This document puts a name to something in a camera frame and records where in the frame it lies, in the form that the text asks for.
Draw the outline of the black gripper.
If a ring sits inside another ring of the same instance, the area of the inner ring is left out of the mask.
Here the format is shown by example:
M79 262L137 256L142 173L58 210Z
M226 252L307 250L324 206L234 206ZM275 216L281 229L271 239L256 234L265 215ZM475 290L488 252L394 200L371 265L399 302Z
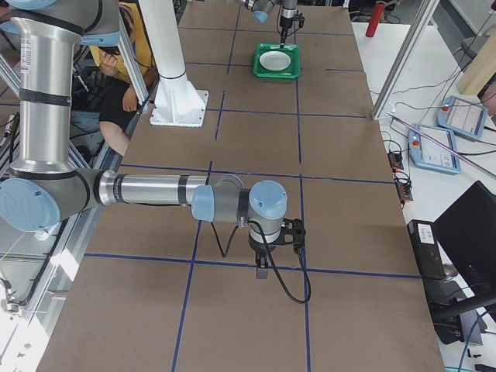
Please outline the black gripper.
M298 12L297 5L297 0L283 0L281 3L279 26L282 36L288 35L295 22L298 24L297 29L304 26L304 16Z
M268 254L264 243L256 241L249 235L250 248L255 252L256 279L267 279L268 277ZM272 252L277 246L273 243L268 244L268 251Z

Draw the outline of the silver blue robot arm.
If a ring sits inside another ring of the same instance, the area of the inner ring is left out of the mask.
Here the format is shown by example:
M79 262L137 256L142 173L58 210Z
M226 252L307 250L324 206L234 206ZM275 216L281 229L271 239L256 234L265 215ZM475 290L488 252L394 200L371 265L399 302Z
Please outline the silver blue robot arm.
M235 175L132 175L77 169L68 160L71 76L80 42L115 46L123 28L116 1L14 1L21 33L20 153L1 184L1 216L35 232L89 208L115 203L189 207L200 221L247 227L257 276L275 270L285 243L288 197L275 181L245 188Z
M278 27L280 34L284 38L288 36L295 23L298 24L296 30L299 30L305 24L305 17L297 10L298 2L296 0L242 0L240 3L245 9L252 12L253 17L259 23L266 22L274 7L279 6Z

